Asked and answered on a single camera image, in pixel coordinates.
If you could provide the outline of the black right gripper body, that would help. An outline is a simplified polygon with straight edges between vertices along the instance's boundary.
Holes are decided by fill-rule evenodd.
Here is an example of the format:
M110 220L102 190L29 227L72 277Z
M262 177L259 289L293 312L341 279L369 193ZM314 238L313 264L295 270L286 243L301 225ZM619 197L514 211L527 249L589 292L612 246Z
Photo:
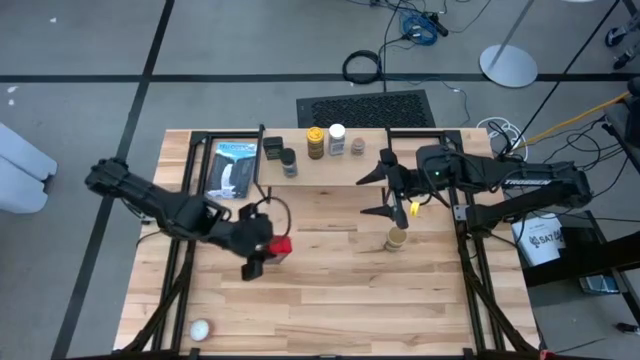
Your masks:
M409 227L408 217L402 202L418 194L418 175L398 162L396 154L389 148L380 151L380 164L387 180L387 191L384 195L384 206L388 217L399 229Z

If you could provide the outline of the red-lid smoked paprika tin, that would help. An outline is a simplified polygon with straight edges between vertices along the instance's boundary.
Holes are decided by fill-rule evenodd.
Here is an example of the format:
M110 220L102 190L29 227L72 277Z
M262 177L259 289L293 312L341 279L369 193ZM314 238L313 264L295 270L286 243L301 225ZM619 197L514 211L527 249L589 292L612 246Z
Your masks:
M282 263L293 251L291 238L289 236L275 236L267 247L267 256L275 255L276 263Z

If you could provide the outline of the tan-lid furikake jar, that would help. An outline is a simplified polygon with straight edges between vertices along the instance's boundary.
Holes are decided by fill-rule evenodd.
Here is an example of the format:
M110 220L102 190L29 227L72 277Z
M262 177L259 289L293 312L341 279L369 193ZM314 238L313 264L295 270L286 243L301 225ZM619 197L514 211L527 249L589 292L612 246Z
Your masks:
M406 243L407 238L408 235L405 230L393 227L387 233L384 249L389 252L397 252Z

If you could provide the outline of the white-lid bagel sesame jar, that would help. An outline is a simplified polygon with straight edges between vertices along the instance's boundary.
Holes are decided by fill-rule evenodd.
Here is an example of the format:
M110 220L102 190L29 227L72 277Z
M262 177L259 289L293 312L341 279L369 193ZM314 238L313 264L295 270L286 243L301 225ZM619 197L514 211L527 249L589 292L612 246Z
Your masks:
M346 128L341 124L333 124L328 129L329 154L331 156L342 155L345 151Z

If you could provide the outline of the yellow-lid crunchy onion jar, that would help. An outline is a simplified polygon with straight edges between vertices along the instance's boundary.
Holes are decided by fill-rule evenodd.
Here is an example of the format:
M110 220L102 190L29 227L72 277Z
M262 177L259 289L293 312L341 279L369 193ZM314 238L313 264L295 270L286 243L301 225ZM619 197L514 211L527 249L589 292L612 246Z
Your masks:
M313 160L324 156L324 130L319 127L311 127L306 133L308 156Z

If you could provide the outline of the black-lid spice jar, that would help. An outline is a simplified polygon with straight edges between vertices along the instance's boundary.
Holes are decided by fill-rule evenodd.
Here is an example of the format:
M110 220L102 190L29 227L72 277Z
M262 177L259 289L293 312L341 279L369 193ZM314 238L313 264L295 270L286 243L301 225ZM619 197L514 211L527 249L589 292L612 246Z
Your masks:
M280 151L280 161L285 177L293 178L298 175L296 153L292 148L283 148Z

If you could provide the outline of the green black pepper tin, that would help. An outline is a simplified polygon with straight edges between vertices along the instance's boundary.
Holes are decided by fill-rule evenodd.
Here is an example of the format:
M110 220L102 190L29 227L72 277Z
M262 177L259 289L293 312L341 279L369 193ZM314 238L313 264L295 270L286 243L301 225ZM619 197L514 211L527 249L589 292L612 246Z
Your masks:
M279 160L280 153L284 148L284 141L281 136L264 137L262 146L268 160Z

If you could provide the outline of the wooden shelf with black legs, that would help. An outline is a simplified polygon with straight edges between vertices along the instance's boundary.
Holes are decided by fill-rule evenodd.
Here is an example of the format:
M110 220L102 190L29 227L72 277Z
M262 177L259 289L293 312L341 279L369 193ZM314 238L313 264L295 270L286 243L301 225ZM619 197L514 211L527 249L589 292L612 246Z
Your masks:
M262 196L271 196L273 188L307 187L307 188L356 188L369 187L373 190L377 201L384 199L386 182L375 182L357 186L356 181L375 168L380 159L379 151L387 147L387 133L384 129L352 128L347 130L348 140L345 153L328 155L328 131L324 129L325 155L318 160L308 156L306 129L266 128L261 125L258 131L258 150L254 171L254 184ZM268 160L264 154L262 140L264 137L281 136L285 148L292 148L296 153L298 175L285 177L279 160ZM362 156L351 154L351 143L361 137L366 142Z

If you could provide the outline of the black perforated floor mat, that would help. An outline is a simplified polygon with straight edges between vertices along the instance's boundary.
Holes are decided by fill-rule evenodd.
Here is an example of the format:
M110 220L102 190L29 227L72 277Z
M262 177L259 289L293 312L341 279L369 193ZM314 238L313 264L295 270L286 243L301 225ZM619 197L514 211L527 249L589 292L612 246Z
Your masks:
M301 98L296 100L299 128L435 128L424 90Z

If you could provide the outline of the blue and black package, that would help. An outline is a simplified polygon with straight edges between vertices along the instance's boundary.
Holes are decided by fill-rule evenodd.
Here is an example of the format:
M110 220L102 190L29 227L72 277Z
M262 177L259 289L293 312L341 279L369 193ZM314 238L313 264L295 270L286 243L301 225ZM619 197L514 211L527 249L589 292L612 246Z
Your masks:
M245 198L253 180L257 145L218 142L208 178L206 194L212 198Z

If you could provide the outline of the white printed box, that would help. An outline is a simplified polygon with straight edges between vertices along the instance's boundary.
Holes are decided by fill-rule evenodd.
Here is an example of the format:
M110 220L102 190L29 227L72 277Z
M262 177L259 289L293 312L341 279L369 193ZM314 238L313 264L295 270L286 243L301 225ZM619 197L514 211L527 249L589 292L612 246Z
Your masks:
M533 217L511 226L514 240L529 266L537 266L560 257L566 247L562 225L556 216Z

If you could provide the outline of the thin black slanted pole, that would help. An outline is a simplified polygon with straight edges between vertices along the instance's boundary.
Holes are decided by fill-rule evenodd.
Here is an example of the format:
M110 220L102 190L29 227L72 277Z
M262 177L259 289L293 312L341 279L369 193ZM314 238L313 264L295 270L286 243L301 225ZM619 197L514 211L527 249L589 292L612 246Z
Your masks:
M520 150L520 149L524 149L528 146L533 145L534 143L540 141L542 138L549 136L557 131L559 131L560 129L566 128L570 125L573 125L581 120L583 120L584 118L586 118L587 116L590 116L596 112L599 112L613 104L615 104L616 102L624 99L625 97L627 97L629 95L629 92L623 92L620 95L617 95L616 97L614 97L611 100L608 100L604 103L598 104L595 107L584 111L583 113L576 115L568 120L565 120L557 125L551 126L550 128L542 131L541 133L531 136L527 139L524 139L524 135L527 133L528 129L533 125L534 121L536 120L536 118L538 117L539 113L543 110L543 108L545 107L546 103L551 99L551 96L555 93L555 91L557 90L557 88L559 87L559 85L562 82L566 82L565 77L569 75L569 70L571 69L571 67L575 64L575 62L578 60L578 58L582 55L582 53L584 52L584 50L586 49L586 47L589 45L589 43L593 40L593 38L595 37L595 35L597 34L597 32L600 30L600 28L604 25L604 22L609 18L609 16L611 15L611 13L615 10L615 8L619 5L619 3L621 2L621 0L614 0L614 2L612 3L611 7L607 10L607 12L605 13L605 15L603 16L603 18L600 20L600 22L596 25L596 27L594 28L594 30L592 31L592 33L589 35L589 37L585 40L585 42L583 43L583 45L579 48L578 52L574 55L574 57L571 59L571 61L569 62L569 64L565 67L564 71L557 75L554 78L554 86L552 87L552 89L550 90L550 92L547 94L547 96L544 98L544 100L542 101L541 105L539 106L539 108L534 112L533 116L531 117L531 119L526 123L526 125L524 126L524 128L522 129L522 132L520 133L520 135L517 137L518 140L521 140L521 143L517 146L513 147L513 151L515 150Z

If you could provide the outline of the black side cart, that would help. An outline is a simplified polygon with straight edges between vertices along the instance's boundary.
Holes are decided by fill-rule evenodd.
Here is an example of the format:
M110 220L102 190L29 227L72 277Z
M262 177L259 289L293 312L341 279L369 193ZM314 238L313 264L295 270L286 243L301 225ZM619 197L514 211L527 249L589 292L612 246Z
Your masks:
M550 262L526 268L528 287L593 275L611 275L634 320L640 325L640 293L626 271L640 269L640 231L608 240L590 211L559 216L566 248Z

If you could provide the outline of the white foam block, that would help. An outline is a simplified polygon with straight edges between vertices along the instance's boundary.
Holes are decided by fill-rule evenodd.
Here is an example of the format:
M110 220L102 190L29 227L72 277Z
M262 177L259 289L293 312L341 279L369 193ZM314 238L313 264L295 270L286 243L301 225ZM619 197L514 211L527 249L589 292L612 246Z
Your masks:
M57 170L54 159L0 122L0 210L41 211L48 200L45 181Z

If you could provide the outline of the black aluminium rig frame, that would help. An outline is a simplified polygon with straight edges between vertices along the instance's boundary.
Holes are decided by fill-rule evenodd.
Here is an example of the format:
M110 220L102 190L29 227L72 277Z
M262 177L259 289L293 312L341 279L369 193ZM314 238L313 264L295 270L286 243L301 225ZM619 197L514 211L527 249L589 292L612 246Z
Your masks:
M408 227L408 220L402 202L410 197L425 195L429 199L437 199L452 212L454 233L457 241L457 251L460 258L462 276L464 280L467 305L471 321L471 330L475 343L475 351L465 349L464 358L470 360L523 360L527 356L539 358L537 348L530 345L524 337L510 323L507 316L495 301L493 284L489 274L488 260L483 241L478 233L472 233L464 217L460 214L462 205L459 203L458 193L463 192L466 204L474 204L473 194L467 189L451 184L447 179L436 186L432 178L449 173L442 167L435 171L427 171L428 163L433 153L416 156L416 170L407 172L407 185L402 185L402 171L398 162L391 162L393 158L393 141L395 139L435 139L434 149L440 151L448 160L454 155L463 153L461 133L453 130L402 129L385 130L387 147L381 151L381 161L386 167L392 168L392 175L388 178L388 188L383 191L383 199L394 198L391 208L392 219L401 229Z
M181 191L204 192L211 151L216 140L261 139L260 130L191 130L187 137ZM172 240L168 250L159 305L123 352L139 358L178 359L186 324L194 272L195 241Z

